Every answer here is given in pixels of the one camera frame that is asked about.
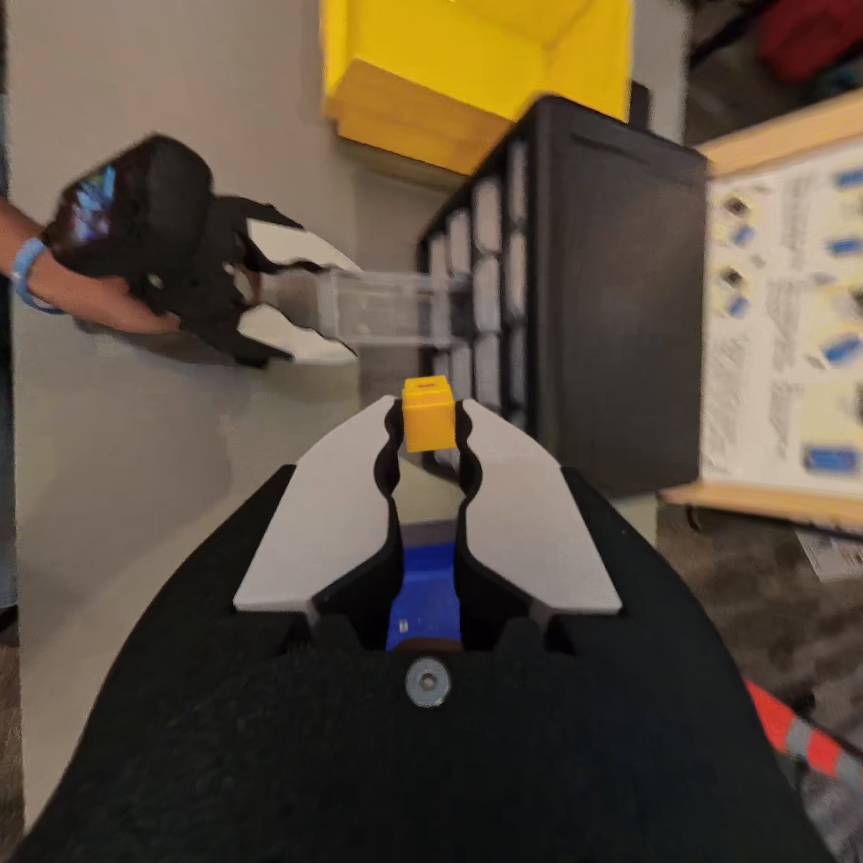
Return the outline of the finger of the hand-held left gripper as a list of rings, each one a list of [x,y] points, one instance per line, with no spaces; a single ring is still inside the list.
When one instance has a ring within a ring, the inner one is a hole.
[[[357,354],[344,343],[323,336],[316,329],[296,325],[278,308],[267,304],[243,312],[237,331],[256,345],[300,365],[348,366],[358,361]]]
[[[322,237],[293,224],[248,218],[245,268],[274,275],[292,268],[359,273],[361,268]]]

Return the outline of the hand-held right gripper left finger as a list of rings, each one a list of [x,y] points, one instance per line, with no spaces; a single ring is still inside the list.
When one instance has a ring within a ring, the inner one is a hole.
[[[234,595],[237,611],[310,613],[384,550],[399,523],[402,439],[400,404],[383,396],[308,449]]]

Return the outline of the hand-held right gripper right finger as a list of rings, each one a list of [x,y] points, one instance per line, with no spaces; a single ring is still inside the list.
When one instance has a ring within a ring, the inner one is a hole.
[[[501,416],[467,399],[460,465],[479,467],[466,493],[469,554],[550,613],[614,615],[621,599],[558,461]]]

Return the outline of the clear plastic drawer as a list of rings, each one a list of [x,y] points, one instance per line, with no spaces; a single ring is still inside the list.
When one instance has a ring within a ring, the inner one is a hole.
[[[476,334],[466,276],[329,271],[315,285],[315,329],[351,347],[446,348]]]

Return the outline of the blue plastic bin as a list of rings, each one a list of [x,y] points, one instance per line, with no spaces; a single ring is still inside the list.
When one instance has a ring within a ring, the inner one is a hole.
[[[390,611],[386,650],[410,640],[461,641],[454,541],[404,548],[403,582]]]

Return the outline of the yellow plastic block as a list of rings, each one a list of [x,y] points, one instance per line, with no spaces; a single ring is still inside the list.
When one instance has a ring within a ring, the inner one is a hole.
[[[405,380],[401,402],[409,454],[457,447],[456,402],[444,375]]]

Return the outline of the set of clear cabinet drawers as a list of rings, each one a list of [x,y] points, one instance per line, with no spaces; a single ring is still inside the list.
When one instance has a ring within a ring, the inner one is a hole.
[[[530,432],[530,147],[504,142],[450,200],[421,240],[426,273],[454,288],[449,342],[419,351],[422,374],[444,375],[456,400],[472,398]]]

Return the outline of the black drawer cabinet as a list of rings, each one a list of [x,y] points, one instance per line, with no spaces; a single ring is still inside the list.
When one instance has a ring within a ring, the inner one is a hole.
[[[530,147],[532,430],[612,500],[699,473],[706,157],[559,96]]]

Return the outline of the yellow plastic bin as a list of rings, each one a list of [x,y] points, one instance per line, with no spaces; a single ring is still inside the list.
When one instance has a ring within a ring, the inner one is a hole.
[[[323,1],[322,112],[350,142],[475,171],[539,98],[627,122],[631,1]]]

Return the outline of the person's left forearm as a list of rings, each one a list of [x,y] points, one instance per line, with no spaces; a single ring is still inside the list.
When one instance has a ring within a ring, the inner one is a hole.
[[[1,273],[11,278],[21,246],[41,236],[42,226],[1,196]]]

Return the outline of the person's left hand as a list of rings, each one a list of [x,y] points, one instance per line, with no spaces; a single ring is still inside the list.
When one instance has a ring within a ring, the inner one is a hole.
[[[88,278],[45,261],[34,267],[27,284],[35,298],[94,325],[135,335],[165,335],[180,330],[178,318],[151,311],[119,278]]]

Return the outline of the blue wristband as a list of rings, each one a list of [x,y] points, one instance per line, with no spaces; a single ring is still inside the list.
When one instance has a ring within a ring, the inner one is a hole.
[[[25,306],[51,316],[66,316],[65,311],[34,296],[29,289],[28,280],[31,271],[46,250],[46,244],[39,237],[30,238],[23,243],[16,252],[9,275],[9,285]]]

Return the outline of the crumpled printed paper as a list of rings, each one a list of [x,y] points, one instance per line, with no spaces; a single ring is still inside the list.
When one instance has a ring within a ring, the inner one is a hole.
[[[861,538],[808,530],[797,530],[796,537],[821,583],[862,581]]]

